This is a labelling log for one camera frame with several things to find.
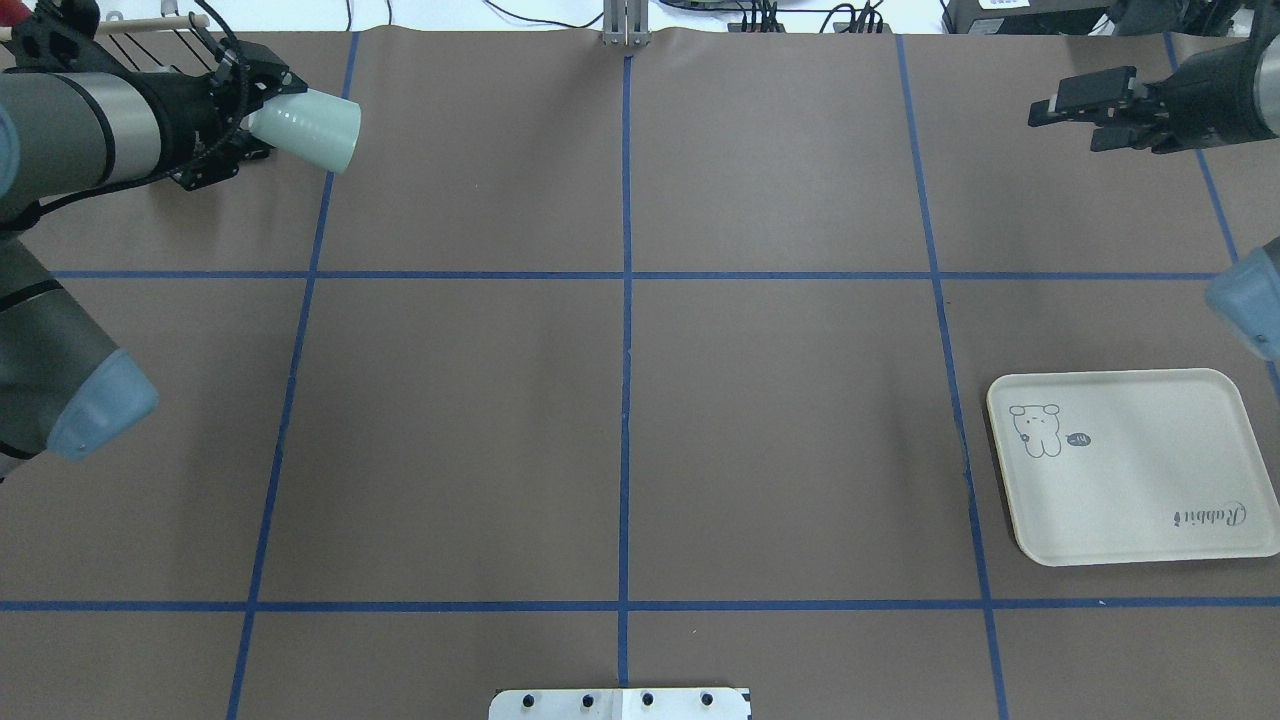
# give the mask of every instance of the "white metal plate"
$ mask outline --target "white metal plate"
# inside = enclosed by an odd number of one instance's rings
[[[739,688],[503,691],[489,720],[750,720],[750,697]]]
[[[1280,505],[1217,370],[1005,375],[987,409],[1014,536],[1041,565],[1280,552]]]

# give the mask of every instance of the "blue cap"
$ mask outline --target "blue cap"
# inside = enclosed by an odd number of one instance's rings
[[[1208,306],[1263,360],[1280,360],[1280,273],[1272,260],[1277,242],[1254,250],[1204,291]]]
[[[123,348],[81,384],[45,445],[68,460],[83,460],[156,409],[160,395]]]
[[[13,181],[18,179],[18,163],[22,160],[18,149],[18,128],[0,104],[0,195],[9,192]]]

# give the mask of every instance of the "red object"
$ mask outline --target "red object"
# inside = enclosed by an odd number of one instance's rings
[[[0,27],[14,27],[31,17],[31,10],[20,0],[0,0]]]

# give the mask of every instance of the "bear drawing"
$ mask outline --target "bear drawing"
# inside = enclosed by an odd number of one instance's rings
[[[1027,455],[1057,457],[1062,452],[1062,441],[1057,437],[1057,405],[1014,405],[1009,409]]]

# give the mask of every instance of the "horizontal blue line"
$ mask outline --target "horizontal blue line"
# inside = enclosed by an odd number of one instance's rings
[[[1280,597],[1071,597],[992,600],[995,610],[1100,607],[1280,607]]]
[[[1014,273],[942,272],[946,281],[1210,281],[1215,273]],[[86,279],[305,279],[306,270],[56,270],[58,278]],[[477,281],[621,281],[622,272],[576,270],[319,270],[320,279],[477,279]],[[650,270],[635,281],[929,281],[928,272],[719,272]]]
[[[148,600],[6,600],[0,612],[244,612],[243,602]]]
[[[244,612],[244,602],[147,600],[9,600],[0,612]],[[616,612],[602,601],[357,601],[257,602],[256,612]],[[941,600],[634,600],[631,612],[806,612],[876,610],[983,610],[979,598]],[[1280,596],[1243,597],[1055,597],[993,598],[993,610],[1070,610],[1108,607],[1280,607]]]
[[[257,612],[614,612],[617,601],[516,602],[262,602]]]
[[[632,612],[812,612],[850,610],[982,610],[980,600],[649,600]]]

